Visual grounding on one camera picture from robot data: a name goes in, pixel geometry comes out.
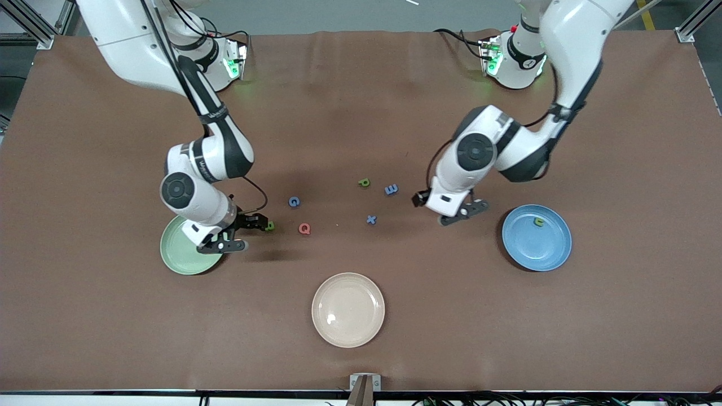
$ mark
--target metal frame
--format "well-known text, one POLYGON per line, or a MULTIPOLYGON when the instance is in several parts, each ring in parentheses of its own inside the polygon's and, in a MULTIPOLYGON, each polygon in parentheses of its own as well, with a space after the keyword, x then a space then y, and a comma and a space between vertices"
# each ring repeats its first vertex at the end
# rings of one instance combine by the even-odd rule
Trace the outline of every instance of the metal frame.
POLYGON ((7 127, 10 125, 10 120, 6 120, 3 116, 0 116, 0 142, 2 142, 2 136, 5 135, 7 127))
MULTIPOLYGON (((628 392, 628 391, 553 391, 553 390, 505 390, 505 391, 485 391, 475 390, 473 392, 456 390, 456 391, 387 391, 373 392, 373 399, 378 401, 417 401, 428 397, 436 399, 444 399, 448 401, 469 401, 469 400, 500 400, 505 395, 513 395, 513 399, 522 399, 527 402, 533 400, 551 401, 557 399, 559 403, 560 397, 586 397, 592 400, 609 401, 611 397, 619 401, 634 401, 633 405, 639 405, 641 402, 655 402, 650 405, 659 405, 661 397, 667 399, 685 399, 696 405, 700 400, 715 404, 722 402, 722 385, 717 386, 710 392, 628 392)), ((114 397, 200 397, 211 398, 244 398, 244 399, 290 399, 298 401, 301 405, 307 405, 305 400, 346 400, 350 398, 350 393, 346 390, 313 390, 313 389, 278 389, 278 390, 194 390, 194 389, 86 389, 86 390, 31 390, 31 391, 0 391, 0 395, 4 396, 67 396, 69 399, 73 396, 87 396, 97 398, 114 397)))
POLYGON ((349 376, 349 391, 354 390, 356 380, 362 376, 368 376, 369 384, 373 387, 374 392, 381 392, 381 375, 378 373, 354 373, 349 376))
POLYGON ((349 399, 346 401, 346 406, 373 406, 372 379, 373 375, 371 374, 357 374, 356 380, 353 381, 349 399))
POLYGON ((53 38, 58 34, 65 34, 69 29, 72 17, 77 11, 75 3, 65 1, 55 25, 51 25, 40 14, 38 14, 25 0, 0 0, 0 8, 25 31, 22 34, 0 35, 0 43, 3 44, 24 44, 27 42, 38 42, 38 49, 50 49, 53 46, 53 38))
POLYGON ((705 0, 679 27, 674 28, 680 43, 695 42, 694 33, 722 5, 722 0, 705 0))
POLYGON ((634 14, 632 14, 632 15, 630 15, 629 17, 625 18, 623 21, 617 23, 617 25, 615 25, 614 28, 612 28, 612 29, 613 29, 613 30, 618 30, 618 29, 624 27, 625 25, 627 25, 627 24, 629 24, 630 22, 632 22, 632 20, 634 20, 635 18, 637 18, 637 17, 639 17, 640 15, 642 15, 644 12, 646 12, 646 11, 648 11, 649 9, 651 9, 652 7, 656 6, 657 3, 659 3, 660 1, 662 1, 662 0, 652 0, 652 1, 650 1, 650 2, 647 3, 644 7, 642 7, 642 8, 639 9, 639 10, 637 10, 634 14))

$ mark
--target robotic arm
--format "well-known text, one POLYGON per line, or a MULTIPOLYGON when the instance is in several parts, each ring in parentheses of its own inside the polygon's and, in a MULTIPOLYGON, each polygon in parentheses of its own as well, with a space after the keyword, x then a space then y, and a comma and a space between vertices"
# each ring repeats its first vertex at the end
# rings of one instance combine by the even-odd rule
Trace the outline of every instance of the robotic arm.
MULTIPOLYGON (((166 11, 172 6, 166 3, 168 0, 158 1, 166 11)), ((228 196, 212 185, 243 177, 253 164, 253 149, 216 96, 202 71, 203 65, 188 56, 177 56, 173 49, 177 46, 165 29, 168 13, 164 14, 153 0, 77 3, 98 49, 120 78, 186 96, 203 124, 201 138, 170 149, 165 161, 166 176, 160 186, 165 205, 186 218, 183 232, 200 252, 243 250, 245 244, 210 246, 211 240, 224 230, 232 239, 238 228, 266 228, 268 219, 240 212, 228 196)), ((183 37, 182 33, 175 36, 176 40, 183 37)), ((203 35, 198 37, 203 40, 197 43, 213 41, 203 35)))
POLYGON ((486 209, 483 200, 464 200, 492 167, 512 182, 541 178, 549 167, 549 155, 599 77, 607 35, 631 3, 552 1, 541 16, 539 32, 556 67, 561 92, 540 130, 530 131, 493 105, 475 108, 462 120, 436 165, 430 190, 416 193, 414 205, 440 213, 441 224, 449 225, 486 209))
POLYGON ((542 73, 547 60, 539 34, 539 16, 544 0, 514 0, 521 8, 519 24, 489 39, 482 55, 482 70, 500 85, 523 89, 542 73))
POLYGON ((207 35, 203 21, 192 12, 207 0, 157 0, 168 39, 176 53, 193 59, 211 83, 213 90, 226 88, 233 80, 243 76, 247 44, 207 35))

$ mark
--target black cable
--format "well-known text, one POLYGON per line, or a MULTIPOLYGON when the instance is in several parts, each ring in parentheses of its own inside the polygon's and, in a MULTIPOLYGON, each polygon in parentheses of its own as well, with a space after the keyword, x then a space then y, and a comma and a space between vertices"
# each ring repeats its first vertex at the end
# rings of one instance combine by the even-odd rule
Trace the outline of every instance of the black cable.
POLYGON ((476 46, 479 45, 479 41, 486 41, 486 40, 488 40, 488 39, 493 38, 493 37, 496 36, 496 35, 492 35, 492 36, 490 36, 490 37, 480 38, 480 39, 477 40, 477 41, 471 41, 471 40, 465 39, 464 37, 461 37, 459 34, 455 33, 455 32, 452 31, 452 30, 447 30, 446 28, 439 28, 438 30, 434 30, 434 33, 449 34, 449 35, 451 35, 452 37, 456 38, 456 39, 459 40, 459 41, 465 41, 465 42, 468 43, 469 45, 476 45, 476 46))
POLYGON ((494 396, 494 397, 499 397, 500 399, 505 400, 507 403, 509 403, 509 406, 517 406, 516 402, 514 402, 514 401, 511 399, 511 397, 514 397, 514 398, 516 398, 519 402, 521 402, 521 404, 522 404, 523 406, 526 406, 526 403, 525 403, 523 400, 519 399, 517 396, 515 396, 515 395, 513 395, 513 394, 508 394, 508 393, 503 393, 503 394, 502 394, 502 393, 497 393, 497 392, 485 392, 485 394, 488 394, 488 395, 494 396))
POLYGON ((667 394, 654 394, 655 397, 663 399, 669 406, 690 406, 690 401, 683 397, 670 397, 667 394))
POLYGON ((592 400, 587 397, 568 397, 568 396, 554 396, 549 399, 541 401, 541 406, 546 406, 547 402, 555 400, 567 400, 569 403, 563 403, 561 406, 610 406, 609 402, 603 402, 599 400, 592 400))
POLYGON ((491 60, 492 60, 491 56, 479 55, 478 53, 474 52, 473 49, 471 49, 471 46, 469 45, 469 41, 467 41, 467 40, 466 40, 466 37, 464 37, 464 32, 463 32, 463 30, 462 30, 462 31, 459 31, 458 34, 461 35, 461 40, 464 42, 464 45, 466 46, 466 49, 468 49, 469 52, 471 52, 472 55, 476 56, 476 57, 479 58, 479 59, 483 59, 483 60, 485 60, 485 61, 491 61, 491 60))
POLYGON ((259 185, 256 185, 251 179, 246 178, 245 176, 242 176, 242 178, 244 178, 246 182, 250 183, 254 188, 258 189, 258 191, 260 191, 261 194, 264 195, 264 203, 256 209, 246 210, 245 212, 241 212, 241 214, 247 215, 248 213, 255 213, 255 212, 258 212, 259 210, 262 210, 269 203, 268 195, 266 194, 266 192, 263 189, 261 189, 261 187, 259 185))
POLYGON ((208 406, 211 404, 211 398, 207 394, 201 392, 201 399, 198 401, 198 406, 208 406))
POLYGON ((628 405, 628 404, 634 402, 635 400, 637 400, 637 398, 640 397, 640 396, 642 396, 641 393, 635 395, 632 399, 629 399, 628 401, 626 401, 626 402, 624 402, 624 403, 625 403, 626 405, 628 405))
MULTIPOLYGON (((489 397, 490 394, 495 394, 495 393, 494 393, 494 392, 486 392, 485 394, 487 395, 487 397, 489 397)), ((473 402, 474 402, 474 405, 475 405, 475 406, 479 406, 479 403, 477 403, 476 400, 474 400, 473 402)), ((484 403, 483 406, 489 406, 489 405, 491 405, 491 404, 494 403, 494 402, 498 403, 498 404, 501 405, 501 406, 506 406, 506 405, 504 405, 504 403, 503 403, 502 401, 500 401, 500 400, 498 400, 498 399, 492 399, 492 400, 490 400, 489 402, 484 403)))
MULTIPOLYGON (((473 189, 471 190, 471 201, 472 201, 472 202, 474 201, 474 190, 473 190, 473 189)), ((520 399, 520 398, 519 398, 518 396, 516 396, 515 394, 504 393, 503 396, 512 397, 512 398, 518 400, 519 402, 521 402, 521 404, 522 404, 523 406, 526 406, 526 402, 524 402, 522 399, 520 399)))
POLYGON ((213 23, 213 21, 208 20, 206 17, 201 17, 201 21, 207 22, 208 24, 210 24, 213 27, 213 30, 210 30, 210 31, 212 33, 218 34, 218 28, 216 28, 216 25, 213 23))
POLYGON ((694 405, 705 404, 707 406, 712 406, 712 402, 702 399, 702 397, 698 394, 694 394, 694 395, 692 395, 692 397, 693 397, 693 399, 690 403, 692 403, 694 405))
POLYGON ((225 35, 208 35, 208 33, 201 33, 201 32, 198 31, 193 25, 191 25, 190 23, 188 23, 188 21, 186 21, 185 18, 183 18, 183 15, 181 14, 181 12, 183 12, 183 14, 185 14, 186 17, 189 18, 191 22, 193 22, 193 17, 191 17, 191 15, 190 15, 183 7, 181 7, 180 4, 178 4, 178 2, 177 2, 176 0, 170 0, 170 5, 173 6, 173 9, 175 10, 176 14, 178 14, 178 16, 180 17, 180 19, 183 20, 183 24, 185 24, 186 27, 190 28, 191 31, 193 31, 194 33, 196 33, 196 34, 198 34, 198 35, 200 35, 200 36, 202 36, 202 37, 206 37, 206 38, 228 38, 228 37, 232 37, 232 36, 234 36, 234 35, 236 35, 236 34, 244 34, 244 35, 245 35, 245 41, 246 41, 249 45, 251 44, 251 36, 250 36, 246 31, 244 31, 244 30, 238 30, 238 31, 235 31, 234 33, 225 34, 225 35))
POLYGON ((436 153, 431 158, 431 161, 429 161, 429 166, 426 168, 426 188, 427 189, 431 189, 431 167, 432 167, 432 165, 434 165, 434 161, 436 160, 436 157, 439 156, 441 151, 444 148, 446 148, 446 146, 449 145, 452 141, 453 141, 453 139, 449 139, 447 142, 444 142, 443 145, 441 145, 441 147, 439 147, 439 149, 436 150, 436 153))
MULTIPOLYGON (((549 65, 552 68, 552 76, 554 77, 554 98, 552 98, 552 103, 557 101, 557 96, 559 96, 559 79, 557 78, 557 70, 554 69, 552 65, 549 65)), ((533 125, 541 123, 547 116, 549 115, 549 111, 545 111, 541 117, 538 119, 532 121, 529 124, 524 124, 525 127, 529 128, 533 125)))

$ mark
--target beige plate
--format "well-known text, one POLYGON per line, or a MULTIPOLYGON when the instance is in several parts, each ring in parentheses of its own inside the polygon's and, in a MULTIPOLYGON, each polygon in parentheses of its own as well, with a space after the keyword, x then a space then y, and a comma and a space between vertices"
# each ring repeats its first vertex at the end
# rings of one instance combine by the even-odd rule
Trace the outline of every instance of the beige plate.
POLYGON ((378 286, 347 272, 330 277, 313 296, 313 325, 324 340, 341 348, 371 341, 383 324, 386 307, 378 286))

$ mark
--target table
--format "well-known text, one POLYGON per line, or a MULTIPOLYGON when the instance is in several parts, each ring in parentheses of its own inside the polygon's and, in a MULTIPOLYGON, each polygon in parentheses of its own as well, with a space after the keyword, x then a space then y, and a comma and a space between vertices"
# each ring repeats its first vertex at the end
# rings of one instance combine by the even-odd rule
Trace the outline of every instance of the table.
MULTIPOLYGON (((490 210, 447 228, 409 199, 431 155, 478 105, 534 120, 549 70, 505 90, 435 33, 259 36, 250 58, 220 96, 277 229, 183 277, 158 252, 173 218, 158 189, 168 148, 201 135, 190 105, 117 78, 89 38, 38 53, 0 153, 1 390, 335 389, 358 371, 388 390, 718 383, 722 121, 690 44, 612 33, 549 174, 489 175, 476 192, 490 210), (500 222, 527 203, 569 224, 562 268, 505 257, 500 222), (316 288, 339 272, 386 300, 378 336, 352 350, 311 324, 316 288)), ((219 187, 261 201, 243 180, 219 187)))

